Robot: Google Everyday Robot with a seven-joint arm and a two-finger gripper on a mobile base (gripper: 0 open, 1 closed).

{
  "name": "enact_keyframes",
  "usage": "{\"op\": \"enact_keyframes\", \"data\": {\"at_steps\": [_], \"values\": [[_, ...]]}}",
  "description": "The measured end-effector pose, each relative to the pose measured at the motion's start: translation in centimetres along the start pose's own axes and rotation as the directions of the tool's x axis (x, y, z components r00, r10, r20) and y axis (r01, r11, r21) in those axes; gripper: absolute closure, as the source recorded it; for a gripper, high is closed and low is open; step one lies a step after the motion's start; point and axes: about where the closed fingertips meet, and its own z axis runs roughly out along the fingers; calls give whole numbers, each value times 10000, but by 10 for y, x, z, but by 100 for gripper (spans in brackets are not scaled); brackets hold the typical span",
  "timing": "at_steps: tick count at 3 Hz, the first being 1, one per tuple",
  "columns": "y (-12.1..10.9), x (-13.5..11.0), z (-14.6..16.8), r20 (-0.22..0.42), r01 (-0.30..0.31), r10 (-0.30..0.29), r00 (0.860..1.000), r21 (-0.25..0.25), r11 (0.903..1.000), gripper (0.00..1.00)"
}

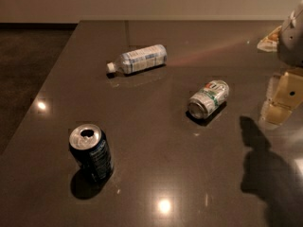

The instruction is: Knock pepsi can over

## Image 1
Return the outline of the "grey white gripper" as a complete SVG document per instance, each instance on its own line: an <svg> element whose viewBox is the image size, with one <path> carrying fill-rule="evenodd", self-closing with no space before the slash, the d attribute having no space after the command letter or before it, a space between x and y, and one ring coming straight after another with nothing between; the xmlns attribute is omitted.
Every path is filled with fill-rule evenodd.
<svg viewBox="0 0 303 227"><path fill-rule="evenodd" d="M258 42L257 49L277 52L281 61L291 66L303 66L303 0L292 10L282 26L276 27ZM273 74L269 80L259 124L281 126L303 103L303 69Z"/></svg>

